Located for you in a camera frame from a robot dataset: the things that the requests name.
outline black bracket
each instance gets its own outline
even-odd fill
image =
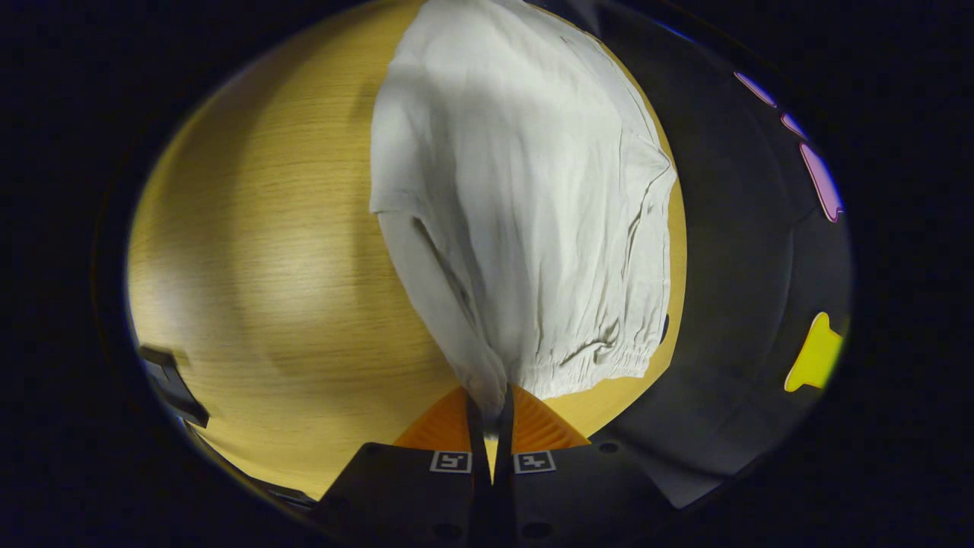
[[[196,401],[179,376],[175,357],[169,352],[146,346],[138,348],[138,356],[142,358],[152,386],[172,412],[183,420],[206,428],[209,413]]]
[[[318,504],[316,500],[309,497],[305,492],[301,490],[278,486],[275,484],[265,482],[263,480],[258,480],[257,478],[254,478],[252,476],[248,476],[248,477],[255,485],[265,490],[266,492],[272,494],[273,496],[276,496],[278,500],[280,500],[284,504],[287,504],[289,507],[293,508],[294,510],[300,513],[308,512],[309,510],[314,508],[316,504]]]
[[[516,546],[619,546],[677,514],[618,442],[520,453],[513,462]]]
[[[467,546],[470,451],[365,444],[307,517],[349,546]]]

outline wood grain surface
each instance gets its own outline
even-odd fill
[[[137,340],[175,354],[217,451],[314,498],[361,444],[390,443],[457,386],[368,212],[372,104],[421,4],[363,5],[244,69],[175,135],[132,225]],[[644,377],[548,400],[582,434],[669,365],[687,264],[679,181],[669,215],[669,335]]]

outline pink sticker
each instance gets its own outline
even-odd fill
[[[736,76],[738,80],[740,80],[741,84],[747,86],[747,89],[751,90],[752,94],[758,96],[760,100],[766,102],[767,104],[774,106],[774,99],[772,99],[771,96],[768,95],[768,92],[762,90],[761,86],[755,84],[754,80],[751,80],[750,78],[744,76],[740,72],[734,72],[733,75]]]
[[[799,145],[802,151],[802,158],[805,159],[805,166],[811,174],[811,180],[815,183],[815,190],[818,192],[818,201],[822,204],[825,216],[832,222],[839,221],[839,213],[844,211],[843,201],[839,198],[836,184],[829,175],[829,170],[825,167],[825,162],[811,151],[807,144]]]

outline black surface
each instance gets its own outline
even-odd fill
[[[776,447],[808,412],[818,390],[787,393],[784,379],[818,312],[847,321],[852,257],[844,215],[834,224],[821,210],[802,140],[734,77],[743,68],[638,16],[602,14],[603,41],[669,138],[688,264],[669,369],[596,439],[638,448],[683,506]]]
[[[800,87],[789,108],[836,176],[867,283],[843,365],[796,435],[641,545],[969,544],[959,503],[969,389],[955,359],[968,308],[957,305],[965,269],[952,264],[963,246],[949,241],[966,233],[969,186],[959,4],[681,4]],[[173,434],[128,338],[121,272],[128,211],[171,129],[238,67],[337,8],[20,3],[5,18],[16,132],[6,448],[19,481],[4,517],[18,542],[326,545]],[[665,5],[640,8],[706,28]],[[98,220],[103,203],[113,209]]]
[[[510,421],[510,413],[502,413],[498,422],[491,425],[499,428],[503,421]],[[484,444],[484,423],[480,408],[467,395],[467,425],[470,433],[470,448],[473,453],[473,502],[470,505],[469,533],[470,548],[490,548],[503,546],[510,539],[509,528],[505,528],[506,507],[498,490],[493,487],[490,462]]]
[[[498,417],[498,443],[497,455],[494,459],[494,482],[493,492],[497,497],[497,514],[501,516],[499,524],[507,524],[506,528],[498,529],[498,545],[511,545],[517,539],[517,530],[514,527],[515,515],[513,502],[513,485],[511,477],[514,475],[514,461],[511,450],[514,440],[514,392],[507,388],[504,395],[504,406]]]
[[[677,513],[624,444],[554,450],[551,458],[551,472],[507,477],[517,546],[618,546]]]
[[[308,517],[349,546],[467,546],[473,475],[431,472],[433,454],[365,444]]]

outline white cloth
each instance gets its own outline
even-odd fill
[[[396,272],[489,416],[642,376],[669,301],[676,173],[639,92],[520,0],[429,0],[376,98],[372,197]]]

